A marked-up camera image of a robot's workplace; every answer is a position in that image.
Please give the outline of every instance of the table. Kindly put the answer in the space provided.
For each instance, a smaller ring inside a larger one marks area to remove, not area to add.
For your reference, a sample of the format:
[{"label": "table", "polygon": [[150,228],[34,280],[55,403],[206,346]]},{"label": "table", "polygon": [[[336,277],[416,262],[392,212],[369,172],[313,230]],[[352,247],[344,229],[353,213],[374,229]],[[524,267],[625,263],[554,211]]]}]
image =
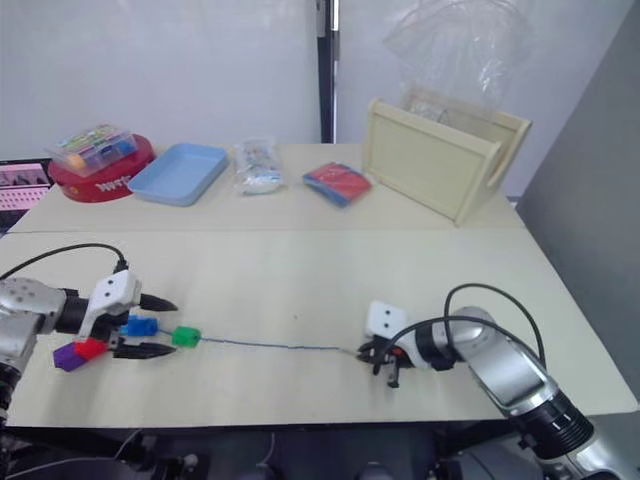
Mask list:
[{"label": "table", "polygon": [[[356,163],[359,156],[356,146],[287,146],[281,154],[289,174],[332,160]],[[230,176],[225,182],[187,209],[133,197],[81,205],[53,190],[0,240],[0,271],[68,243],[113,243],[125,251],[146,292],[181,307],[160,315],[163,328],[184,324],[217,338],[351,349],[363,341],[372,300],[405,308],[419,320],[441,313],[451,287],[486,282],[531,310],[550,372],[584,413],[637,409],[608,353],[504,198],[496,197],[468,226],[456,228],[384,186],[340,211],[293,181],[283,192],[250,199],[235,195]],[[233,218],[225,205],[247,217]],[[315,218],[304,215],[305,205]],[[254,211],[267,218],[249,213]],[[25,274],[87,294],[112,264],[108,252],[86,250],[52,257]],[[455,303],[482,306],[532,344],[526,321],[491,292],[461,292]],[[373,377],[366,365],[340,352],[201,343],[147,361],[104,356],[69,374],[51,365],[51,351],[67,341],[57,334],[40,338],[15,392],[10,425],[499,418],[464,365],[443,373],[403,371],[400,388],[391,390],[383,377]]]}]

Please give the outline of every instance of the blue plastic tray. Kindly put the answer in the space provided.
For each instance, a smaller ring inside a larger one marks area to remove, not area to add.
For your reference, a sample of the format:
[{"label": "blue plastic tray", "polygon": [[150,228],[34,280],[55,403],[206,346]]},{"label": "blue plastic tray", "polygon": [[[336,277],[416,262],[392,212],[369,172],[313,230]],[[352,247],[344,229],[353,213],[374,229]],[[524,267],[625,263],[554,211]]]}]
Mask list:
[{"label": "blue plastic tray", "polygon": [[227,152],[222,148],[178,143],[129,180],[127,187],[145,200],[186,207],[198,199],[228,163]]}]

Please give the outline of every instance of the plastic bag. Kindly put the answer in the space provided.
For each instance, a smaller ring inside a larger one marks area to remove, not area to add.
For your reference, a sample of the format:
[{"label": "plastic bag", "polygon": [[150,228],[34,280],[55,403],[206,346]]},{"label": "plastic bag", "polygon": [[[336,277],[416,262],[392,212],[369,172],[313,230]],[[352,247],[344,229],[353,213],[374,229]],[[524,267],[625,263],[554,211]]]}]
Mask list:
[{"label": "plastic bag", "polygon": [[506,0],[430,0],[384,44],[401,61],[402,108],[481,135],[529,54],[530,39],[524,16]]},{"label": "plastic bag", "polygon": [[271,193],[284,185],[276,143],[252,138],[235,146],[236,189],[244,195]]}]

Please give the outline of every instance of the wooden crate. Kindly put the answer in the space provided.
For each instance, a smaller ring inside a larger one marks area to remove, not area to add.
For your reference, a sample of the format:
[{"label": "wooden crate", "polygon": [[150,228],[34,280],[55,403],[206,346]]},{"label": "wooden crate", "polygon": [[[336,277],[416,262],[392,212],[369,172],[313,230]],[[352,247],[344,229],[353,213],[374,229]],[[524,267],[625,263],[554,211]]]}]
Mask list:
[{"label": "wooden crate", "polygon": [[501,112],[482,122],[484,138],[373,100],[365,170],[461,225],[496,192],[531,126]]}]

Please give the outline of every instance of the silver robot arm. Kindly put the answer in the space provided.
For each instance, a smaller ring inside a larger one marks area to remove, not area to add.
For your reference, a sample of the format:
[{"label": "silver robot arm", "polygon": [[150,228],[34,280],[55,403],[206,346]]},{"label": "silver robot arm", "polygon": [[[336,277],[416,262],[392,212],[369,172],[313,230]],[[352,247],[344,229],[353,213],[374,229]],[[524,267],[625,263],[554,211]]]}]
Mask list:
[{"label": "silver robot arm", "polygon": [[[476,307],[455,315],[494,323]],[[374,302],[369,311],[367,333],[386,342],[407,327],[406,314],[396,307]],[[387,362],[394,372],[389,385],[398,386],[403,366],[430,368],[440,357],[451,355],[466,362],[482,390],[530,447],[546,478],[554,480],[639,480],[640,474],[594,425],[569,401],[539,361],[521,345],[498,331],[467,321],[451,322],[451,345],[444,324],[418,328],[397,343]],[[361,354],[366,361],[366,352]]]},{"label": "silver robot arm", "polygon": [[141,293],[140,281],[129,270],[100,280],[89,298],[28,278],[0,280],[0,431],[38,335],[74,334],[77,342],[93,337],[109,342],[109,350],[118,358],[147,359],[173,352],[174,348],[162,344],[124,342],[118,329],[135,306],[152,311],[177,309],[167,300]]}]

